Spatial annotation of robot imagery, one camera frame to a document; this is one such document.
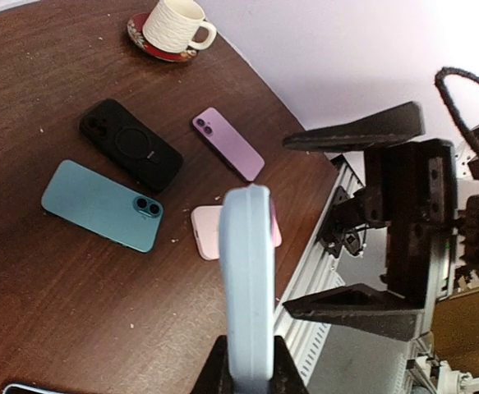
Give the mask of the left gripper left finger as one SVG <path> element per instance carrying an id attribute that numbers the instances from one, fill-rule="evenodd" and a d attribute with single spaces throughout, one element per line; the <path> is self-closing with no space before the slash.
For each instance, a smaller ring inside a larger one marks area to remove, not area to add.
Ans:
<path id="1" fill-rule="evenodd" d="M 218 336 L 191 394 L 233 394 L 233 380 L 228 370 L 227 336 Z"/>

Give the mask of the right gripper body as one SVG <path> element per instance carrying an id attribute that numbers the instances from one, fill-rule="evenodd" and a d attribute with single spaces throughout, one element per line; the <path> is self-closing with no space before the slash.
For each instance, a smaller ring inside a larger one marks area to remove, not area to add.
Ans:
<path id="1" fill-rule="evenodd" d="M 389 225 L 387 287 L 425 304 L 431 242 L 446 242 L 457 209 L 454 146 L 441 139 L 364 153 L 366 216 Z"/>

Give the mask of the black phone case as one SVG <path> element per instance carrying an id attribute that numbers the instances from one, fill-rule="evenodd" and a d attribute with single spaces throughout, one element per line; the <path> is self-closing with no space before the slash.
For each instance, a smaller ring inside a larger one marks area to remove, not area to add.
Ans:
<path id="1" fill-rule="evenodd" d="M 182 168 L 182 155 L 115 99 L 107 98 L 86 112 L 79 130 L 102 154 L 154 192 L 167 189 Z"/>

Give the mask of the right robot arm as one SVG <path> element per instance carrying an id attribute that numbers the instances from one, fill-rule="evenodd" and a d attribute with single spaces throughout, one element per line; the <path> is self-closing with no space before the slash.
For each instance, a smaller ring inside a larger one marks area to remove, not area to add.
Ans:
<path id="1" fill-rule="evenodd" d="M 423 139 L 421 107 L 408 102 L 337 126 L 285 138 L 288 149 L 364 154 L 366 183 L 320 227 L 324 248 L 349 248 L 360 226 L 386 228 L 385 291 L 341 286 L 284 303 L 296 319 L 400 341 L 430 331 L 436 302 L 450 295 L 458 259 L 479 272 L 479 182 L 458 196 L 454 146 Z"/>

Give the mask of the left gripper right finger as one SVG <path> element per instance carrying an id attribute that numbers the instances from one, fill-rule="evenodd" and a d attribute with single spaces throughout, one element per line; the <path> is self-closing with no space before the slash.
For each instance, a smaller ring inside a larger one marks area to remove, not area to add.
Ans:
<path id="1" fill-rule="evenodd" d="M 294 360 L 281 336 L 274 337 L 274 374 L 269 381 L 272 394 L 308 394 Z"/>

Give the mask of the pink phone case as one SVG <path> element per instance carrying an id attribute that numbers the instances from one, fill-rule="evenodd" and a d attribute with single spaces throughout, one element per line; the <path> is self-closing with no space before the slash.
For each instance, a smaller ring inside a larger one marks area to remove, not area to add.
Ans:
<path id="1" fill-rule="evenodd" d="M 195 208 L 191 212 L 191 224 L 200 256 L 205 260 L 218 259 L 219 254 L 219 224 L 222 205 L 205 205 Z M 247 224 L 246 235 L 250 235 L 248 225 L 253 222 L 263 226 L 268 223 L 268 237 L 273 247 L 277 248 L 282 243 L 279 225 L 271 209 L 253 209 L 246 206 L 239 209 L 246 215 L 244 222 Z"/>

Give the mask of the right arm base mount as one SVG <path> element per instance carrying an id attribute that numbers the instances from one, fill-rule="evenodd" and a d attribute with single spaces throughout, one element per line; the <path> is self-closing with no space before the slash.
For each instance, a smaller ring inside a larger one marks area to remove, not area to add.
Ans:
<path id="1" fill-rule="evenodd" d="M 350 197 L 342 186 L 338 186 L 316 240 L 335 258 L 340 256 L 342 249 L 357 257 L 366 248 L 366 232 L 389 224 L 380 193 L 373 195 L 372 190 L 363 187 Z"/>

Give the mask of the dark green phone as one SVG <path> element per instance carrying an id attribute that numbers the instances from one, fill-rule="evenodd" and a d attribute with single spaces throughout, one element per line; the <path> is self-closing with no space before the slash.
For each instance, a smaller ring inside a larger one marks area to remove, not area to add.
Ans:
<path id="1" fill-rule="evenodd" d="M 48 212 L 141 253 L 150 252 L 162 204 L 72 160 L 62 161 L 42 198 Z"/>

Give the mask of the purple phone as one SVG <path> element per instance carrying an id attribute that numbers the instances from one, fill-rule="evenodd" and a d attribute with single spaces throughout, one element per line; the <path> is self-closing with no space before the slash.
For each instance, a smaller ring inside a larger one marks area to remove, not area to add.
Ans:
<path id="1" fill-rule="evenodd" d="M 265 160 L 217 109 L 196 115 L 192 125 L 245 181 L 257 178 Z"/>

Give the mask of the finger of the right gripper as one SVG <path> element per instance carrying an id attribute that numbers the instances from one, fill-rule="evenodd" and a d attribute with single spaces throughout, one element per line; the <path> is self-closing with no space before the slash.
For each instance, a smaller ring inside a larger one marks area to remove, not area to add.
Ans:
<path id="1" fill-rule="evenodd" d="M 364 151 L 424 135 L 421 105 L 407 102 L 349 123 L 289 135 L 283 147 L 300 151 Z"/>
<path id="2" fill-rule="evenodd" d="M 423 329 L 424 309 L 361 283 L 287 300 L 283 307 L 294 319 L 354 328 L 398 341 L 412 341 Z"/>

